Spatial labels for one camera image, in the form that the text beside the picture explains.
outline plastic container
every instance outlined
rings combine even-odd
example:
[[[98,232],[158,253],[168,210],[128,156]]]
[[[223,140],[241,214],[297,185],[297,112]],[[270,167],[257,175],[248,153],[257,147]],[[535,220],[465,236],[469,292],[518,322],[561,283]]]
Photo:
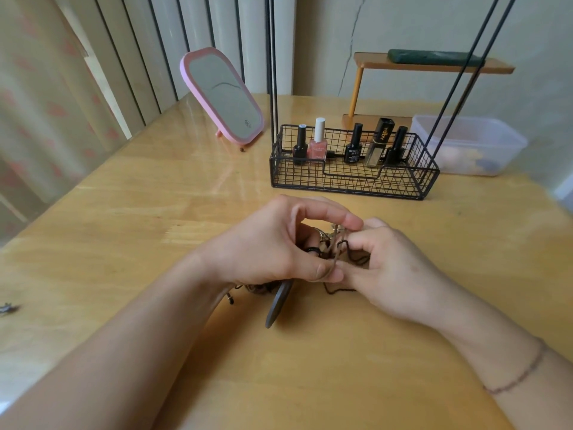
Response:
[[[426,143],[437,116],[412,118],[411,131]],[[443,117],[427,149],[435,151],[450,117]],[[455,118],[435,161],[444,173],[489,175],[501,173],[507,164],[527,146],[527,139],[498,119],[487,117]]]

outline green phone case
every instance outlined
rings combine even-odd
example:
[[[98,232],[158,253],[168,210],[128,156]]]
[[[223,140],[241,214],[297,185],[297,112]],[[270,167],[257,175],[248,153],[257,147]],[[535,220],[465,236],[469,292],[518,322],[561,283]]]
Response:
[[[388,51],[388,58],[393,63],[408,65],[445,65],[445,66],[463,66],[468,53],[458,51],[421,51],[421,50],[397,50]],[[480,57],[472,55],[468,66],[478,66]]]

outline white bottle cap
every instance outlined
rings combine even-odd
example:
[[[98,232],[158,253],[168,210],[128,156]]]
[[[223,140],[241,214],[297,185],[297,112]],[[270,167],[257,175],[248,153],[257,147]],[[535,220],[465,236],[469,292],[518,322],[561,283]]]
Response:
[[[322,142],[324,138],[324,117],[317,117],[315,123],[315,142]]]

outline floral curtain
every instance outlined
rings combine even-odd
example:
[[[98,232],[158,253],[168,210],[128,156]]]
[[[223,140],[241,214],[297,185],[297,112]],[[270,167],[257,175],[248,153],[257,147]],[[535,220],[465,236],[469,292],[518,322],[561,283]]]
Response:
[[[0,0],[0,245],[126,142],[54,0]]]

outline wall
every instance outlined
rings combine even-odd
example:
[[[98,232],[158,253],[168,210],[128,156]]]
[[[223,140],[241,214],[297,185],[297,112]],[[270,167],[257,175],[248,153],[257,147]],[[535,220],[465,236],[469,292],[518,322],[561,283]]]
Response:
[[[491,2],[298,0],[295,94],[349,97],[355,51],[467,51]],[[490,53],[516,70],[480,77],[462,111],[496,117],[524,134],[530,145],[515,166],[548,189],[573,172],[572,15],[573,0],[517,0]],[[485,36],[492,32],[490,26]],[[360,98],[443,101],[454,80],[450,73],[367,70]]]

